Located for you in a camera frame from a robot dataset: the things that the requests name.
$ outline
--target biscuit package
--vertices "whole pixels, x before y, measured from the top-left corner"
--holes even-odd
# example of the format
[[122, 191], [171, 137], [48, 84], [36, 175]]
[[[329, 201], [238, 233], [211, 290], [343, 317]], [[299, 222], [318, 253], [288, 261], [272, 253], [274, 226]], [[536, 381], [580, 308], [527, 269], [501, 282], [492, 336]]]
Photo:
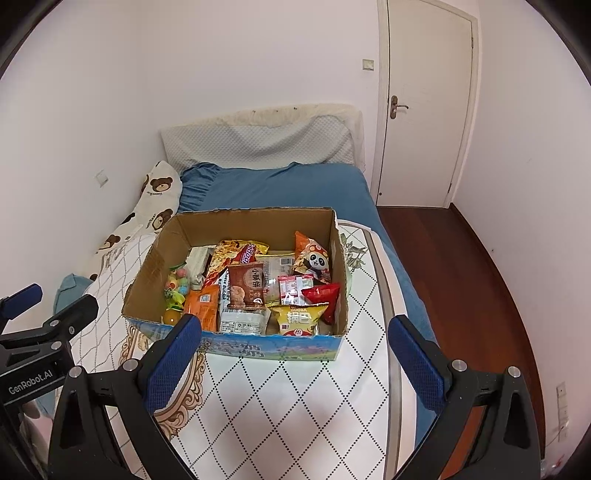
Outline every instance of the biscuit package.
[[301, 232], [295, 233], [294, 273], [314, 275], [322, 283], [330, 283], [328, 252]]
[[231, 309], [230, 275], [226, 270], [217, 279], [220, 287], [220, 333], [241, 333], [243, 335], [265, 335], [271, 312], [269, 309], [242, 310]]
[[256, 260], [262, 262], [265, 277], [263, 297], [265, 305], [277, 305], [281, 300], [279, 277], [290, 275], [293, 269], [295, 254], [257, 255]]
[[279, 323], [279, 333], [291, 336], [316, 335], [318, 320], [328, 307], [327, 303], [300, 307], [296, 305], [280, 305], [271, 307], [271, 314]]
[[262, 309], [263, 298], [262, 262], [228, 265], [230, 275], [231, 309]]

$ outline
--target wooden floor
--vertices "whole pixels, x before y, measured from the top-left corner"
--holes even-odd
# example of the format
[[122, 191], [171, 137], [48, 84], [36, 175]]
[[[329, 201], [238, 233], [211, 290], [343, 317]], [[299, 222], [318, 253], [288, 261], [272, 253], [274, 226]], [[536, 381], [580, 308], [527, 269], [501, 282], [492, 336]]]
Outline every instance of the wooden floor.
[[[453, 206], [378, 211], [425, 303], [443, 353], [476, 370], [502, 372], [518, 366], [528, 384], [543, 445], [544, 405], [530, 342], [502, 277], [461, 213]], [[442, 478], [461, 467], [481, 413], [473, 411]]]

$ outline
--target white door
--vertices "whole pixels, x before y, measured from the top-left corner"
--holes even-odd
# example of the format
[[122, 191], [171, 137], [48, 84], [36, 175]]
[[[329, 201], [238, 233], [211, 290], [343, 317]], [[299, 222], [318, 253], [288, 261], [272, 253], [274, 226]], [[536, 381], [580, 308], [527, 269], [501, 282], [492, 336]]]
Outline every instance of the white door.
[[389, 0], [389, 99], [378, 205], [444, 206], [466, 123], [472, 23], [421, 0]]

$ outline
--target door handle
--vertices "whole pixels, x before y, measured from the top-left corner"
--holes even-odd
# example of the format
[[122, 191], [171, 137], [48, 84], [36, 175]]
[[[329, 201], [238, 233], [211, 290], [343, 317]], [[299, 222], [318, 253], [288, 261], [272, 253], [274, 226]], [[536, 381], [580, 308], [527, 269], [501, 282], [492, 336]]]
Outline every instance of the door handle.
[[396, 95], [392, 96], [392, 101], [390, 103], [390, 118], [396, 118], [396, 110], [398, 108], [405, 108], [408, 110], [408, 105], [399, 105], [398, 104], [398, 97]]

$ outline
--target bear print pillow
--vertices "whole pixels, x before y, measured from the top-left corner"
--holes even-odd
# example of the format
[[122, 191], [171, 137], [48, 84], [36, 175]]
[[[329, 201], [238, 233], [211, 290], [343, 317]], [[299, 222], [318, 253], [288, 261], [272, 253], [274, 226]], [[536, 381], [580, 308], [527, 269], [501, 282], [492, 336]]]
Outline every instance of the bear print pillow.
[[103, 256], [107, 252], [121, 247], [135, 235], [159, 233], [177, 213], [182, 189], [178, 172], [165, 161], [158, 162], [145, 176], [134, 211], [99, 246], [83, 275], [95, 280], [102, 270]]

